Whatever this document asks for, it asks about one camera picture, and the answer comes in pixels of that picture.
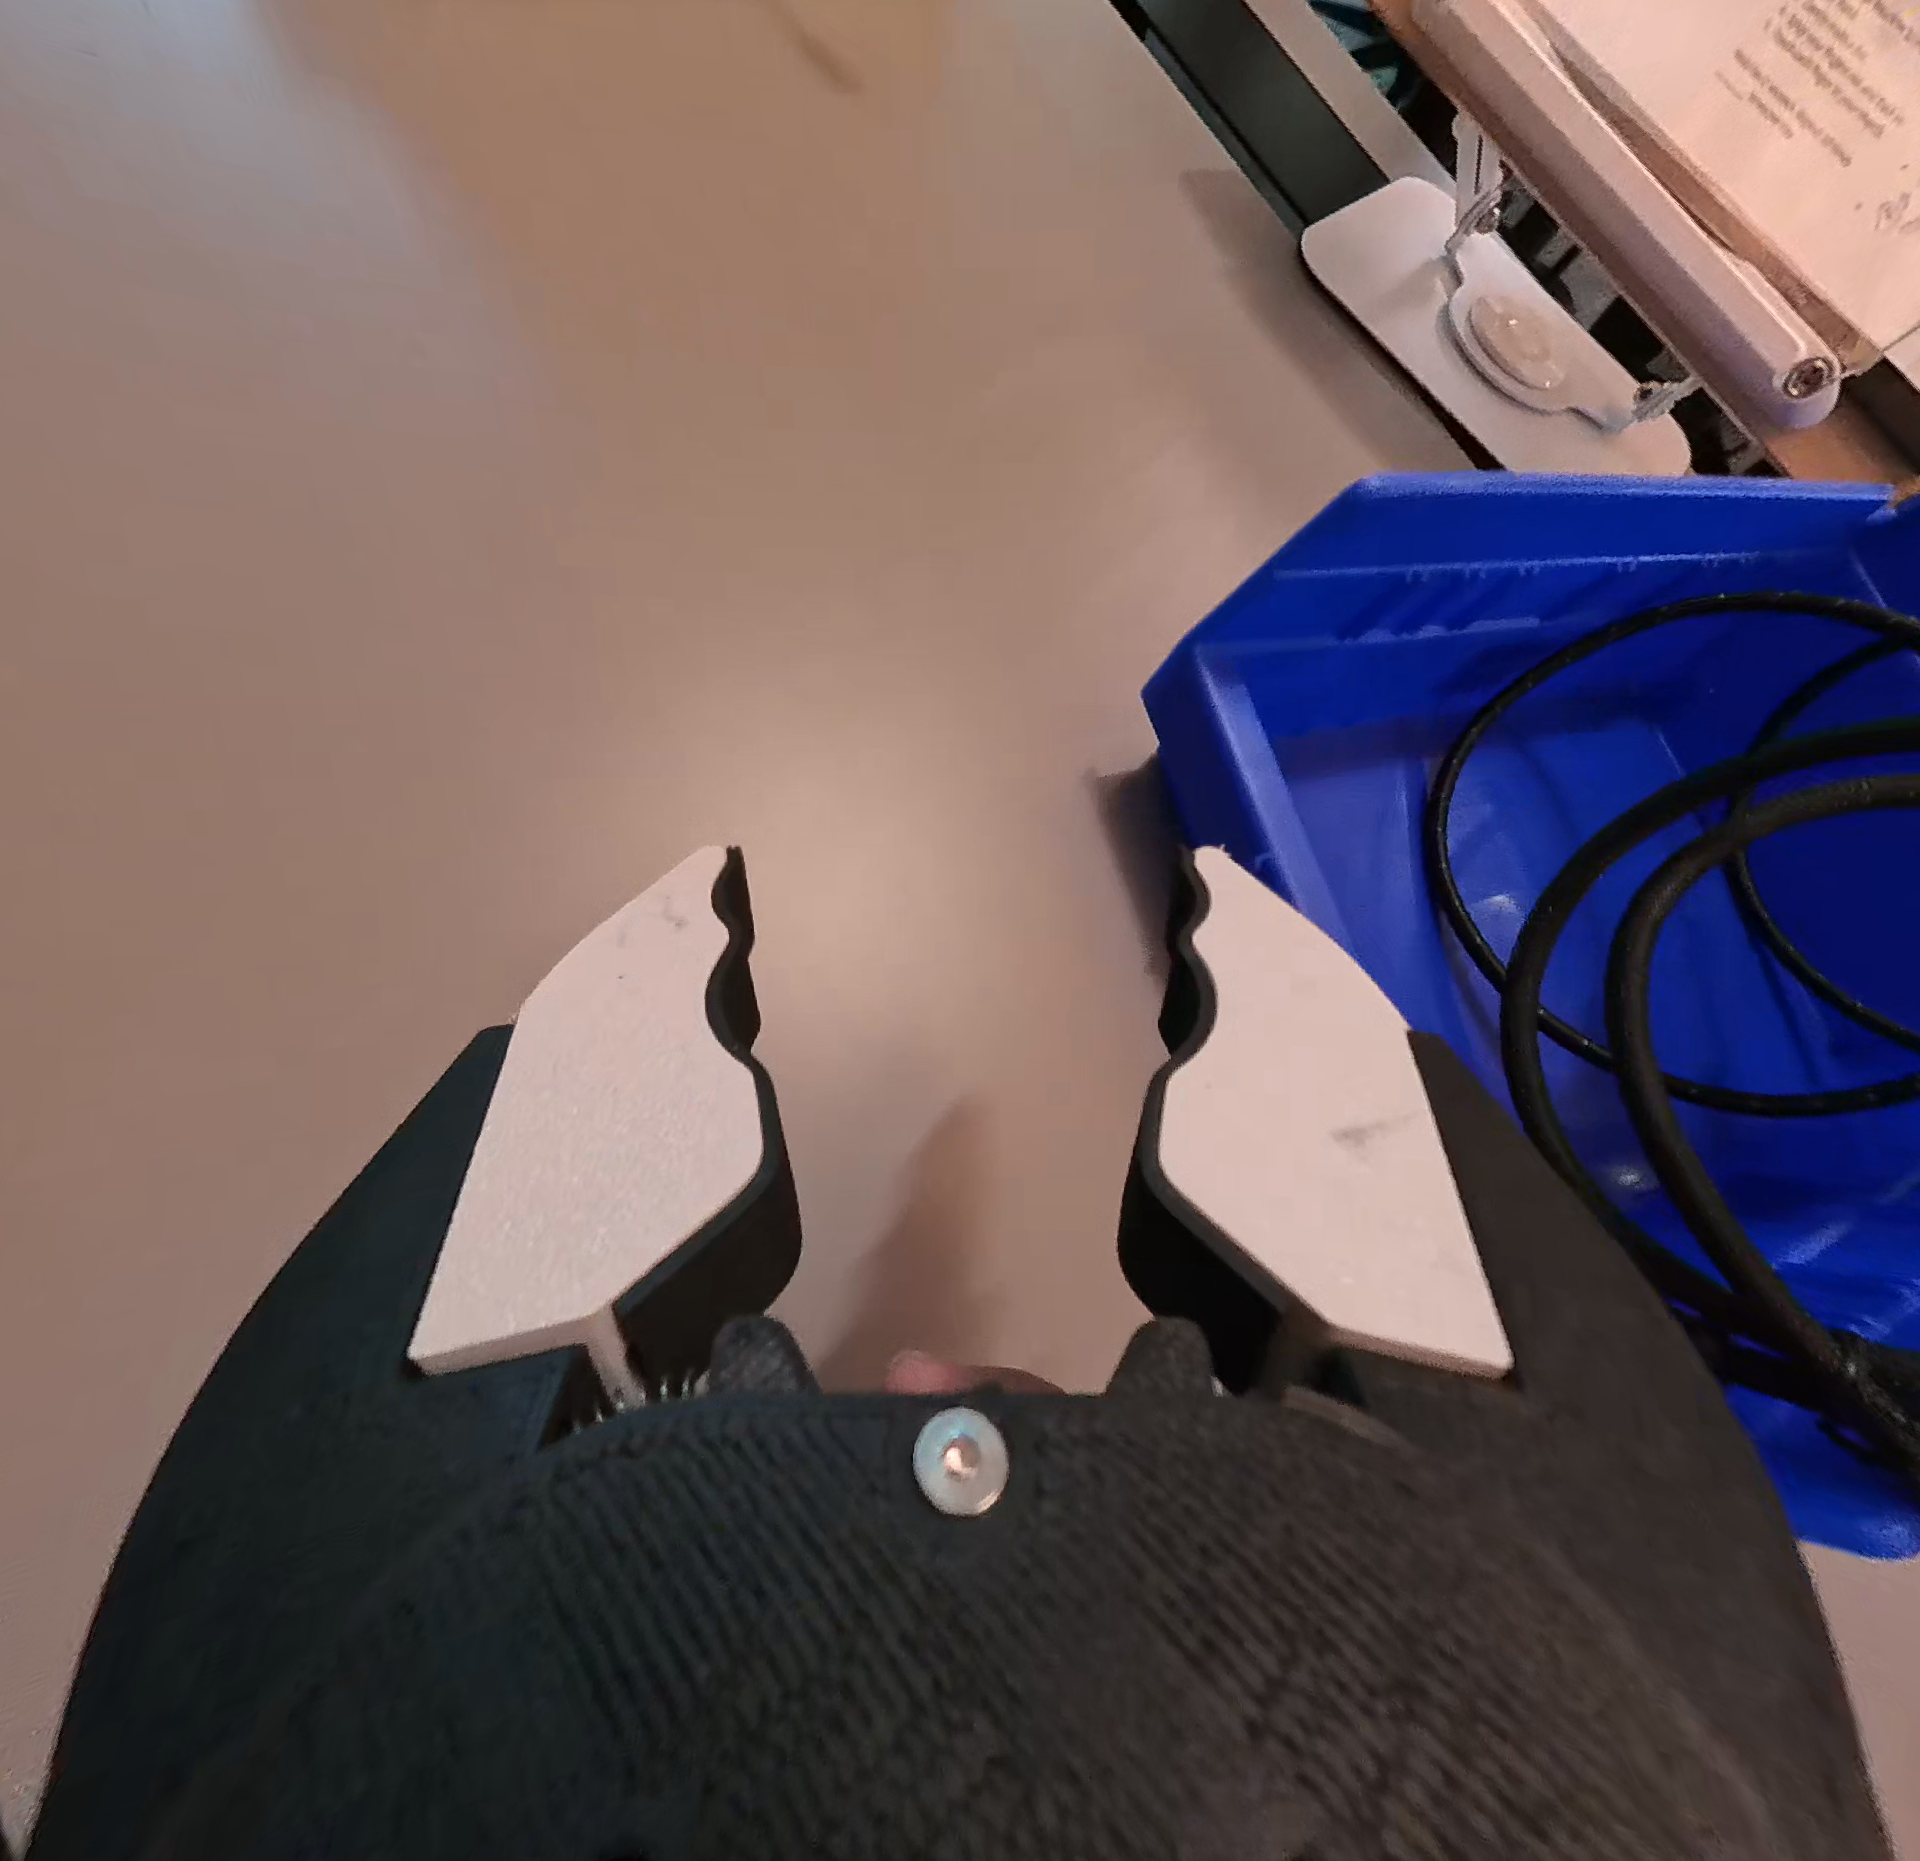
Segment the printed paper sheet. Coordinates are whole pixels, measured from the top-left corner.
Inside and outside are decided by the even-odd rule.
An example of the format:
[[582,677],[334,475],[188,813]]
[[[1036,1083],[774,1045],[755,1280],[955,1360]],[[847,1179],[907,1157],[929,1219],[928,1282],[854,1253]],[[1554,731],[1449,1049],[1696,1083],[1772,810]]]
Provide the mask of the printed paper sheet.
[[1868,357],[1916,331],[1916,0],[1521,0]]

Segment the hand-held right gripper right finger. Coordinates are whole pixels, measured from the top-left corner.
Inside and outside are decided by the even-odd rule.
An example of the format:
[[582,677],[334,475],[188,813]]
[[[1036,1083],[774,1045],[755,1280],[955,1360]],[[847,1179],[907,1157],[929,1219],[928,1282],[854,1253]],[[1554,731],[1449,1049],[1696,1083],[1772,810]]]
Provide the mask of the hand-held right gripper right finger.
[[1214,1391],[1350,1352],[1512,1378],[1402,1011],[1222,847],[1176,865],[1159,1034],[1115,1253],[1155,1321],[1198,1329]]

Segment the blue plastic bin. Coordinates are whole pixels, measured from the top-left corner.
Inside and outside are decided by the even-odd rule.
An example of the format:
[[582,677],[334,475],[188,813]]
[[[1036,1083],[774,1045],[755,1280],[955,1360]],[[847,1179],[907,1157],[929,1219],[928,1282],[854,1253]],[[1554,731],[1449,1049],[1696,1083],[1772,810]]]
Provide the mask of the blue plastic bin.
[[[1792,481],[1360,481],[1172,647],[1140,702],[1192,847],[1222,847],[1320,924],[1513,1112],[1486,979],[1425,882],[1431,777],[1521,672],[1681,600],[1811,593],[1916,619],[1916,503]],[[1571,661],[1472,740],[1449,813],[1460,909],[1502,964],[1526,914],[1605,824],[1744,755],[1819,672],[1878,632],[1713,608]],[[1602,1041],[1602,975],[1634,890],[1726,813],[1622,857],[1558,941],[1543,1006]],[[1811,971],[1916,1034],[1916,816],[1822,818],[1749,850],[1753,890]],[[1712,871],[1652,967],[1675,1079],[1841,1094],[1916,1050],[1823,1002]],[[1605,1194],[1718,1273],[1645,1167],[1606,1072],[1541,1041],[1552,1105]],[[1675,1105],[1755,1249],[1822,1326],[1916,1352],[1916,1101],[1837,1113]],[[1916,1555],[1916,1491],[1814,1407],[1727,1385],[1800,1539]]]

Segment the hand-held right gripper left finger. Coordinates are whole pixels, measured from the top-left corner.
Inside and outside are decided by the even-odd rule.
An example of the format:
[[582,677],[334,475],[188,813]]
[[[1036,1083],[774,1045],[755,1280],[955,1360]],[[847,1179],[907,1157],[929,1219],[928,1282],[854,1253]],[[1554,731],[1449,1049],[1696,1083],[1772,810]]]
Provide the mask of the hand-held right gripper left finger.
[[704,846],[518,1006],[406,1359],[578,1352],[615,1410],[707,1391],[792,1280],[803,1222],[756,1056],[747,857]]

